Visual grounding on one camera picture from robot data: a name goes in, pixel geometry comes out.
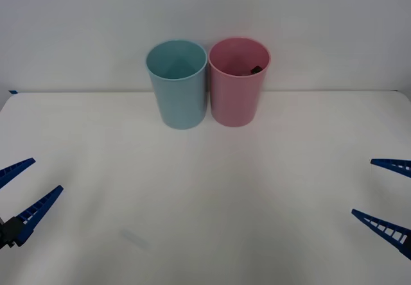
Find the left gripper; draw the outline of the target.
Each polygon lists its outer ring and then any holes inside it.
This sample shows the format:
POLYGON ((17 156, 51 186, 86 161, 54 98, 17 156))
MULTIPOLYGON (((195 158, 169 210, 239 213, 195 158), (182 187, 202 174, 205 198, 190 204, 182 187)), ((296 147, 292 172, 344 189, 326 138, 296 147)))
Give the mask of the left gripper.
MULTIPOLYGON (((0 170, 0 188, 12 181, 17 175, 35 163, 34 158, 29 158, 0 170)), ((33 234, 35 227, 46 215, 55 203, 64 188, 57 186, 47 195, 22 211, 20 214, 10 218, 1 224, 1 248, 14 245, 22 246, 33 234)))

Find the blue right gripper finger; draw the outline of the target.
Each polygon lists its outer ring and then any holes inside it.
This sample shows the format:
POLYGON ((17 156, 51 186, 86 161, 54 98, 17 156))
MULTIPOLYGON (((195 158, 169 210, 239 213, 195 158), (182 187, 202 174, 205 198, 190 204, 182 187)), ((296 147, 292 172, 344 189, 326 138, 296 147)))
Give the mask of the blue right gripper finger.
POLYGON ((371 159, 371 164, 411 178, 411 160, 371 159))
POLYGON ((375 218, 356 209, 352 209, 351 214, 407 259, 410 259, 410 229, 375 218))

